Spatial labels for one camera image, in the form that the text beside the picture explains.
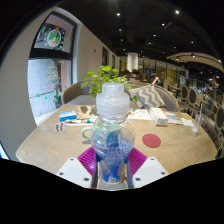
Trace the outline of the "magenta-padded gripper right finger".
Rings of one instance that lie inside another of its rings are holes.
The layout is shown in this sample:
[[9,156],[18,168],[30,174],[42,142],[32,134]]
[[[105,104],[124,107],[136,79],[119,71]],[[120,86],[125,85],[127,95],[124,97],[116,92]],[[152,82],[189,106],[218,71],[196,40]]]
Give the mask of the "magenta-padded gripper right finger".
[[155,157],[146,157],[136,148],[128,156],[127,183],[129,188],[140,188],[168,175]]

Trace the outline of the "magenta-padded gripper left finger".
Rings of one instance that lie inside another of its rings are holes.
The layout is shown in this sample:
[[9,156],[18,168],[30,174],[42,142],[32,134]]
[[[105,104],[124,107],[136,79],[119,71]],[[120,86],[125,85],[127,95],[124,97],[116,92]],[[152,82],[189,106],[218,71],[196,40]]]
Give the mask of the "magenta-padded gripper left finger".
[[56,175],[84,188],[96,188],[98,164],[94,149],[90,147],[77,158],[70,157]]

